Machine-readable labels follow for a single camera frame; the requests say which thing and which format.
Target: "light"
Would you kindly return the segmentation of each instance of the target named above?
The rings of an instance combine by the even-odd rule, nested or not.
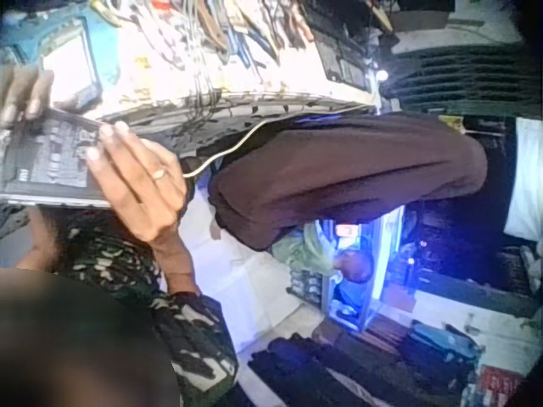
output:
[[[389,73],[386,70],[378,70],[375,74],[375,79],[377,79],[379,82],[385,82],[387,79],[389,79]]]

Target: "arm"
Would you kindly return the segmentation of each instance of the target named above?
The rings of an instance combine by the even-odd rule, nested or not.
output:
[[[159,264],[168,283],[168,293],[201,294],[196,285],[193,258],[185,243],[173,233],[165,245],[153,248],[154,259]]]
[[[47,253],[38,248],[32,248],[30,252],[15,266],[17,269],[47,271],[53,265],[54,260]]]
[[[50,270],[59,257],[56,225],[53,219],[44,216],[38,207],[26,210],[32,235],[32,249],[15,266],[18,269]]]

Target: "hand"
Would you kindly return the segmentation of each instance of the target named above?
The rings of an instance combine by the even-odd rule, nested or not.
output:
[[[38,72],[36,66],[0,67],[0,127],[9,128],[24,112],[34,120],[49,104],[53,72]]]
[[[59,228],[49,214],[44,214],[38,207],[27,208],[32,234],[32,249],[16,265],[20,269],[50,270],[60,255]]]
[[[103,125],[99,138],[101,146],[87,150],[89,169],[126,228],[155,251],[178,245],[187,187],[177,156],[123,122]]]

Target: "brown cloth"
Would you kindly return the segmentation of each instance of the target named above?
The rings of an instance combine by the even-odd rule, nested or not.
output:
[[[418,199],[478,191],[483,148],[421,114],[346,115],[270,134],[211,180],[217,222],[262,250],[317,219],[374,220]]]

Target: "camouflage sleeve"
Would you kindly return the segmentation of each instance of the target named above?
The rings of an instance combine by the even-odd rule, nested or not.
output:
[[[155,330],[171,355],[182,405],[214,405],[233,386],[238,360],[221,305],[195,293],[156,298]]]

